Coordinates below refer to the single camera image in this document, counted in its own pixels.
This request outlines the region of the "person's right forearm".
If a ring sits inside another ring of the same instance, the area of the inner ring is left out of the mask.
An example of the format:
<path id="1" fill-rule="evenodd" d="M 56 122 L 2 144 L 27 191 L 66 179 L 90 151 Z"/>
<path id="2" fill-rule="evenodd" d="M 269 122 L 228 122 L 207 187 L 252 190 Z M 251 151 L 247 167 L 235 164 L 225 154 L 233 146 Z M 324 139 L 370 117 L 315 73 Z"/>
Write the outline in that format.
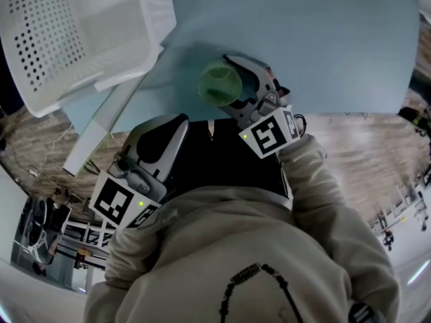
<path id="1" fill-rule="evenodd" d="M 298 227 L 313 237 L 340 265 L 385 257 L 385 251 L 360 214 L 351 208 L 312 135 L 279 152 L 293 194 Z"/>

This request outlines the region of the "white perforated plastic basket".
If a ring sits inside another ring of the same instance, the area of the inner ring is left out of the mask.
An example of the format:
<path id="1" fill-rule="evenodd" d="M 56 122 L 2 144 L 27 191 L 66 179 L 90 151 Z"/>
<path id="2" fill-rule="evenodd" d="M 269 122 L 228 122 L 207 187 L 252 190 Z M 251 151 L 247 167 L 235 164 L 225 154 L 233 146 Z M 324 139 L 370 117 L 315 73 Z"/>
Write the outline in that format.
<path id="1" fill-rule="evenodd" d="M 79 89 L 145 75 L 176 26 L 172 0 L 0 0 L 0 40 L 15 86 L 41 117 Z"/>

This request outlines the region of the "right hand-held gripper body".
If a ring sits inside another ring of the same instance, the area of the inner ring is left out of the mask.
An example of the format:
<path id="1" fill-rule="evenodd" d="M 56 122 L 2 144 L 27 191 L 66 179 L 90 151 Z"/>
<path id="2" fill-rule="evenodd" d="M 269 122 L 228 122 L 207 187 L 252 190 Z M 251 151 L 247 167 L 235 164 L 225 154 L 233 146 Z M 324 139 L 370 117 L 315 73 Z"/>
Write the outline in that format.
<path id="1" fill-rule="evenodd" d="M 286 88 L 275 84 L 257 103 L 260 119 L 249 127 L 239 127 L 239 135 L 259 158 L 264 159 L 300 140 Z"/>

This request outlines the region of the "person's left forearm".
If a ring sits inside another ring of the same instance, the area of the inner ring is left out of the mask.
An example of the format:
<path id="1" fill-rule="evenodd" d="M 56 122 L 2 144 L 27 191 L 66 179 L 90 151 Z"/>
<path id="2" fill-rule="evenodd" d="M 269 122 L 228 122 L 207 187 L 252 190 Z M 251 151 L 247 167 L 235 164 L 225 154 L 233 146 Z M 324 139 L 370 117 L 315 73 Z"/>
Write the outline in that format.
<path id="1" fill-rule="evenodd" d="M 153 256 L 159 246 L 158 234 L 178 217 L 176 209 L 164 208 L 156 220 L 144 227 L 125 228 L 114 233 L 108 244 L 109 257 L 105 281 L 117 288 L 129 288 L 153 265 Z"/>

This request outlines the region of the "green book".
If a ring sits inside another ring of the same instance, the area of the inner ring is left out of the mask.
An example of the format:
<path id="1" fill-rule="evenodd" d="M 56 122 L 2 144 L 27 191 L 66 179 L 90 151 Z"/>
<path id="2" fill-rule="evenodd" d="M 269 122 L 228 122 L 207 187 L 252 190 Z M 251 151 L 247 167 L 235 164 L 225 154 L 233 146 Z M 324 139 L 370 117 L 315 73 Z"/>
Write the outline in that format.
<path id="1" fill-rule="evenodd" d="M 145 76 L 130 79 L 117 85 L 103 101 L 67 156 L 63 169 L 77 176 L 93 153 L 111 133 L 113 126 L 131 96 Z"/>

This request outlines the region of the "translucent green cup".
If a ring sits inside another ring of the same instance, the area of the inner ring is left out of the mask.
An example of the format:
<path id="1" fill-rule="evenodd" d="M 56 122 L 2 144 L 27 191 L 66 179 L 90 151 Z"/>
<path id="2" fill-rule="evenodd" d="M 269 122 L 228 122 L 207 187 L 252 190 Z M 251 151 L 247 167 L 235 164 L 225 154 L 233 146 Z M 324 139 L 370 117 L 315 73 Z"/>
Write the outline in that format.
<path id="1" fill-rule="evenodd" d="M 213 106 L 230 105 L 241 97 L 242 91 L 240 75 L 226 59 L 208 64 L 199 78 L 199 95 Z"/>

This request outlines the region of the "person's beige hoodie torso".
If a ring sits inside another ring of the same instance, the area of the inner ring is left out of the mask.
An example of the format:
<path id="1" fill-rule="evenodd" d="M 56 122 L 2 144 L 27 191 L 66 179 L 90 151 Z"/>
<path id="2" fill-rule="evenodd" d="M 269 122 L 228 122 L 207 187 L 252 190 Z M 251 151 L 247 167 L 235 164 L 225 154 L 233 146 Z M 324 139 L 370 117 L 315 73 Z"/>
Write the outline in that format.
<path id="1" fill-rule="evenodd" d="M 293 200 L 251 188 L 202 188 L 161 209 L 151 269 L 129 288 L 104 280 L 84 323 L 348 323 L 353 303 L 396 323 L 400 289 L 386 256 L 344 267 L 302 231 Z"/>

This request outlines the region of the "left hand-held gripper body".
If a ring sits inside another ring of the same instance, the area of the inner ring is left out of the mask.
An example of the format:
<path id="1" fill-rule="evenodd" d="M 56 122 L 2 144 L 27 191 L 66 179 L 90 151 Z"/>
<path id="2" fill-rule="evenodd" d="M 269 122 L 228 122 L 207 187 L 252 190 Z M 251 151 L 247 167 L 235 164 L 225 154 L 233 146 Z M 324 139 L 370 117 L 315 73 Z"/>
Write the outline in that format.
<path id="1" fill-rule="evenodd" d="M 122 153 L 101 171 L 89 207 L 117 229 L 140 229 L 157 220 L 166 187 Z"/>

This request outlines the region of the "light blue table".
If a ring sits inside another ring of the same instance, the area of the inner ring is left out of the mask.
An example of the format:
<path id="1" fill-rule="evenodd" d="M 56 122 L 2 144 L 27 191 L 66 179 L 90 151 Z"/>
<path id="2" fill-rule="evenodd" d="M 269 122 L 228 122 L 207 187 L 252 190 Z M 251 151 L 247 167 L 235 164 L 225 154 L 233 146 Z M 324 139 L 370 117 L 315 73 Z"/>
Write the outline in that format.
<path id="1" fill-rule="evenodd" d="M 415 66 L 418 0 L 173 0 L 177 25 L 114 126 L 164 113 L 222 117 L 199 76 L 224 54 L 274 71 L 297 113 L 396 113 Z"/>

